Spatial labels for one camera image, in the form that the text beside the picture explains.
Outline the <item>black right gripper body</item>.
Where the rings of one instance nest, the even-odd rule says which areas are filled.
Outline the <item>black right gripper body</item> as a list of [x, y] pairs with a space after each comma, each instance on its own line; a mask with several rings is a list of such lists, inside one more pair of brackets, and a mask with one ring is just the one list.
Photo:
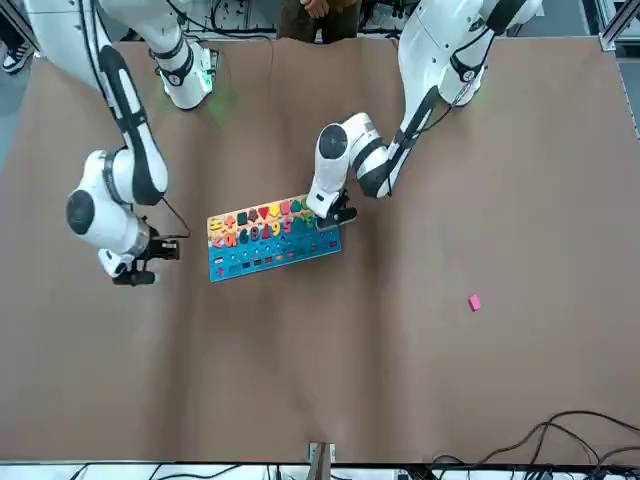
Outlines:
[[136, 257], [137, 261], [180, 259], [180, 243], [177, 237], [160, 235], [154, 227], [148, 227], [148, 230], [149, 240], [145, 249]]

